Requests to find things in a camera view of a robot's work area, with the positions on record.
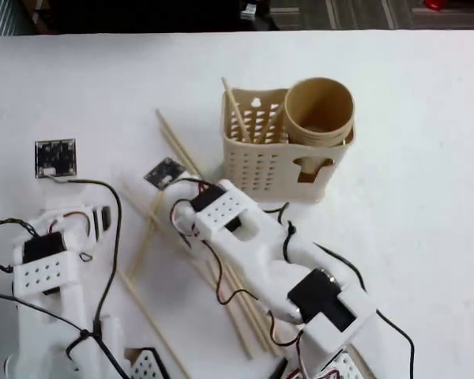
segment perforated white bracket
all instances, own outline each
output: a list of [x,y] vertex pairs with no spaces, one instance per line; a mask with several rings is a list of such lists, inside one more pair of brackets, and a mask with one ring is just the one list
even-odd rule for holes
[[[358,366],[353,362],[351,356],[347,352],[342,352],[333,362],[331,362],[322,373],[315,378],[325,377],[330,371],[337,370],[340,379],[365,379],[362,373],[358,370]],[[335,379],[334,374],[327,379]]]
[[132,379],[164,379],[152,351],[144,350],[131,370]]
[[202,239],[211,239],[219,230],[248,208],[256,207],[243,192],[237,190],[230,182],[222,180],[225,192],[195,216],[195,225]]
[[17,297],[32,295],[63,284],[76,283],[78,278],[77,255],[64,251],[14,268],[14,294]]

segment beige plastic basket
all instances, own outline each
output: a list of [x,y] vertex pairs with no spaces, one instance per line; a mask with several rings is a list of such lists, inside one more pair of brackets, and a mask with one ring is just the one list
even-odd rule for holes
[[[235,112],[226,93],[223,95],[225,176],[256,201],[320,201],[327,182],[355,140],[355,127],[338,146],[289,144],[282,111],[287,91],[285,88],[269,91],[233,89],[253,144],[243,142]],[[271,126],[263,143],[257,144],[269,122]],[[301,163],[309,157],[325,160],[317,174],[306,177],[301,174]]]

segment hole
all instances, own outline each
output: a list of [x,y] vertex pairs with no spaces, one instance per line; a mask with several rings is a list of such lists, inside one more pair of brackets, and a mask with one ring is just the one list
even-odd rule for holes
[[258,107],[260,107],[260,106],[261,106],[261,101],[260,101],[260,99],[259,99],[258,97],[255,97],[255,98],[253,99],[253,102],[251,103],[251,106],[252,106],[253,108],[258,108]]
[[316,159],[312,157],[303,157],[296,158],[293,160],[293,163],[300,166],[299,177],[297,178],[297,183],[314,183],[318,172],[323,167],[330,167],[335,164],[335,161],[331,158],[326,159]]

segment cup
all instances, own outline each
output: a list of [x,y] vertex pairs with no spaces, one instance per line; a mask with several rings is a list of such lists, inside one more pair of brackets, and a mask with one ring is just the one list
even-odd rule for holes
[[[300,81],[288,90],[284,99],[284,123],[290,144],[328,148],[344,144],[352,131],[354,114],[350,91],[326,77]],[[299,164],[301,174],[315,177],[324,165],[333,161],[323,156],[305,157]]]

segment black circuit board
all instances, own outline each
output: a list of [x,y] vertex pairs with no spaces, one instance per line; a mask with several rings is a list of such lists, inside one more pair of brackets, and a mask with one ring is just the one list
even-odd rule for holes
[[163,191],[169,184],[176,180],[186,169],[171,158],[165,158],[153,168],[145,180],[153,184],[158,190]]
[[76,175],[76,140],[37,141],[35,173],[38,179]]

